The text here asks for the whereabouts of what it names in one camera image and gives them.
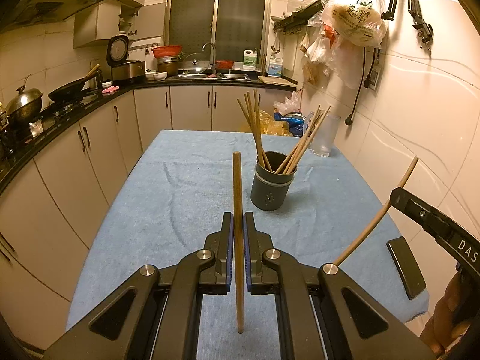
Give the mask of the person's right hand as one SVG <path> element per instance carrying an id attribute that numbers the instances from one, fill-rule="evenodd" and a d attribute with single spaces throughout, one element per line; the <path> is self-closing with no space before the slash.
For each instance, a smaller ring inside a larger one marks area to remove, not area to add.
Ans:
<path id="1" fill-rule="evenodd" d="M 478 284 L 464 270 L 456 272 L 436 303 L 420 339 L 436 359 L 445 359 L 465 337 L 478 312 Z"/>

